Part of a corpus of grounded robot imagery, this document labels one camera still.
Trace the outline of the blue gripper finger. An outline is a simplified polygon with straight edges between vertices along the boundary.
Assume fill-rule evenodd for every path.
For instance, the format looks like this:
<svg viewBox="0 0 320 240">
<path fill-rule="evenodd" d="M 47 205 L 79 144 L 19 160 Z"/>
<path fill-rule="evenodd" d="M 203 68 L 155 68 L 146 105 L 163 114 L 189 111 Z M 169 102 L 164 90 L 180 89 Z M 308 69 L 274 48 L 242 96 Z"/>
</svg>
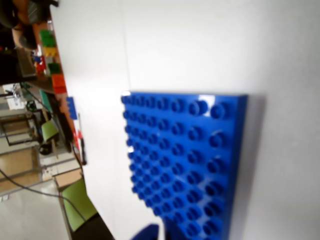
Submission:
<svg viewBox="0 0 320 240">
<path fill-rule="evenodd" d="M 159 236 L 159 225 L 149 224 L 140 230 L 131 240 L 157 240 Z"/>
</svg>

